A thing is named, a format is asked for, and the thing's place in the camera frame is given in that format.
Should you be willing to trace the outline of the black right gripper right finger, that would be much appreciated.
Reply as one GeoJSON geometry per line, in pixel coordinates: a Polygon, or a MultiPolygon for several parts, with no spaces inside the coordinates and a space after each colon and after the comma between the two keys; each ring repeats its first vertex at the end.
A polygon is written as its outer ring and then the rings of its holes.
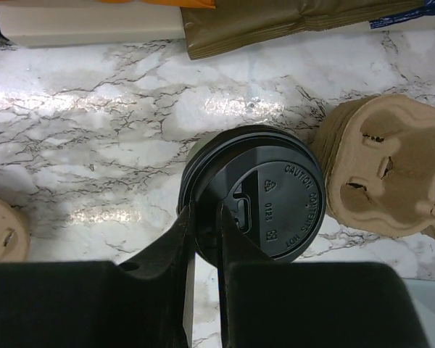
{"type": "Polygon", "coordinates": [[[406,286],[377,262],[271,259],[216,212],[224,347],[427,347],[406,286]]]}

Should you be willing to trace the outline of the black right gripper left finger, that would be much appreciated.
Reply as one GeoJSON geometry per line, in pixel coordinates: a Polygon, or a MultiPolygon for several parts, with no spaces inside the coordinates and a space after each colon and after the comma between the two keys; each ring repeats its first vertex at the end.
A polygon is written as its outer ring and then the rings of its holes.
{"type": "Polygon", "coordinates": [[[189,347],[194,213],[121,264],[0,263],[0,347],[189,347]]]}

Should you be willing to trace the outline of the black plastic cup lid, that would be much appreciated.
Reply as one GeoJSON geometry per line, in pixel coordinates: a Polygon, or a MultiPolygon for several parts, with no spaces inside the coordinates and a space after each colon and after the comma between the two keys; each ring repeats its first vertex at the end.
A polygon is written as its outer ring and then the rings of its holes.
{"type": "Polygon", "coordinates": [[[198,141],[186,159],[178,211],[196,210],[196,251],[217,264],[215,210],[224,204],[237,231],[273,260],[293,262],[318,234],[326,213],[320,164],[296,136],[245,125],[198,141]]]}

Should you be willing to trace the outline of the brown pulp cup carrier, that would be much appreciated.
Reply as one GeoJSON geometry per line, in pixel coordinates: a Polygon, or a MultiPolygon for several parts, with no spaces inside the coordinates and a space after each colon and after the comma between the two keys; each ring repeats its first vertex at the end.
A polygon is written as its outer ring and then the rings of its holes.
{"type": "Polygon", "coordinates": [[[24,262],[29,248],[26,217],[0,199],[0,262],[24,262]]]}

